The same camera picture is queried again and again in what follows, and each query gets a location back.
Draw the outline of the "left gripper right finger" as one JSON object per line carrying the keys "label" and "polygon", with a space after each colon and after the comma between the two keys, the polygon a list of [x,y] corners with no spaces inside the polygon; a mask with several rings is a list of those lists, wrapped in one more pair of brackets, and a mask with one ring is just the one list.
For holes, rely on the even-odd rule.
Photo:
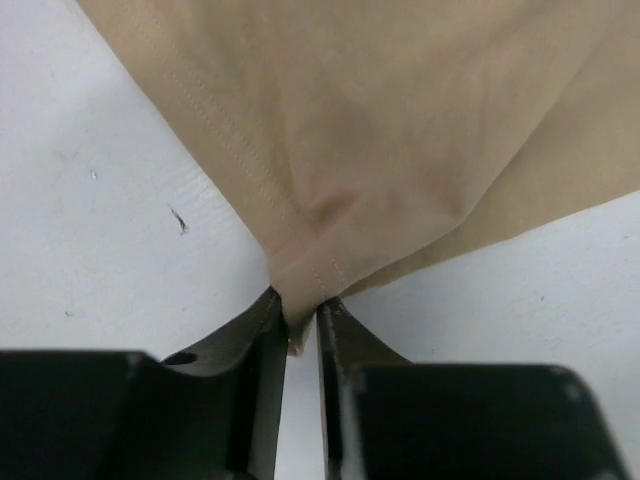
{"label": "left gripper right finger", "polygon": [[588,385],[549,364],[414,363],[317,308],[330,479],[627,479]]}

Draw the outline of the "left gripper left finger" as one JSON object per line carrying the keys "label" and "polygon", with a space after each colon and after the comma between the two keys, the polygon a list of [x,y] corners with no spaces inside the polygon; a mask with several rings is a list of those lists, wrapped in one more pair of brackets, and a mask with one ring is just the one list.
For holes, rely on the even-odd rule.
{"label": "left gripper left finger", "polygon": [[196,343],[1,355],[5,479],[270,479],[287,328],[262,293]]}

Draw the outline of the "beige t-shirt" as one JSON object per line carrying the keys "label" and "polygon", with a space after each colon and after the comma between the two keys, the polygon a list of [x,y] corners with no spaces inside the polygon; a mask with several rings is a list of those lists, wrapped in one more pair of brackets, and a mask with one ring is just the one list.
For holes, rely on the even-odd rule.
{"label": "beige t-shirt", "polygon": [[326,299],[639,187],[635,1],[85,1],[262,246]]}

